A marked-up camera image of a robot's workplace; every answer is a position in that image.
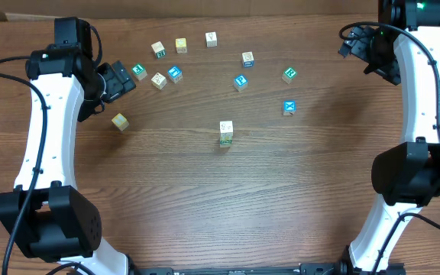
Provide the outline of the blue sided block picture top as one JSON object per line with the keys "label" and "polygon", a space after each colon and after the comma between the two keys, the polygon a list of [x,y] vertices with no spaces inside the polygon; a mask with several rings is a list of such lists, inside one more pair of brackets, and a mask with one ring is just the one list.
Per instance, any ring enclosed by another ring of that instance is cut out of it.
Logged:
{"label": "blue sided block picture top", "polygon": [[243,67],[252,67],[254,65],[254,55],[252,52],[243,52],[241,57]]}

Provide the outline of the blue P block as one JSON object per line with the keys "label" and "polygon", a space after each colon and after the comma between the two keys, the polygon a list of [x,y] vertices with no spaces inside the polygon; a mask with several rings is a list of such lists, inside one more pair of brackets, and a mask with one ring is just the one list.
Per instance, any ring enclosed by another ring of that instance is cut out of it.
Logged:
{"label": "blue P block", "polygon": [[248,87],[248,79],[244,75],[239,75],[234,80],[234,87],[238,92],[241,92]]}

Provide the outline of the green 4 block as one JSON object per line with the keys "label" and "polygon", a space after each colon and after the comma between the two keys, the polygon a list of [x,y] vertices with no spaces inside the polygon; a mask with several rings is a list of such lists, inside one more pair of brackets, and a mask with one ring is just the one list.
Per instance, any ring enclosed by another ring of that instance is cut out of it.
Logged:
{"label": "green 4 block", "polygon": [[230,147],[232,140],[220,140],[220,147]]}

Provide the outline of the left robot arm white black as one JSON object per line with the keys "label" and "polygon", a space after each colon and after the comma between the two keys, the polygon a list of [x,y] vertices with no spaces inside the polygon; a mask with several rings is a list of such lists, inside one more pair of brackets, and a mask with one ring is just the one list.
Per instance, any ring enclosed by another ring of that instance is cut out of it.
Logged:
{"label": "left robot arm white black", "polygon": [[76,127],[135,88],[120,62],[102,61],[97,30],[76,17],[54,22],[54,41],[25,57],[31,90],[27,145],[11,192],[0,193],[8,249],[76,274],[134,274],[102,235],[99,210],[76,185]]}

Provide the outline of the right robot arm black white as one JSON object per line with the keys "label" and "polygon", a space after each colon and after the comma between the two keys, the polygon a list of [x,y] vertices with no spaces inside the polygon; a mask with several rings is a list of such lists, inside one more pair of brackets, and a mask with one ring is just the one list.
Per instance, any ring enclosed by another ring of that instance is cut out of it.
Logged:
{"label": "right robot arm black white", "polygon": [[344,26],[342,56],[353,55],[402,88],[400,143],[377,155],[376,193],[358,236],[326,274],[402,274],[392,250],[422,209],[440,196],[440,0],[380,0],[378,19]]}

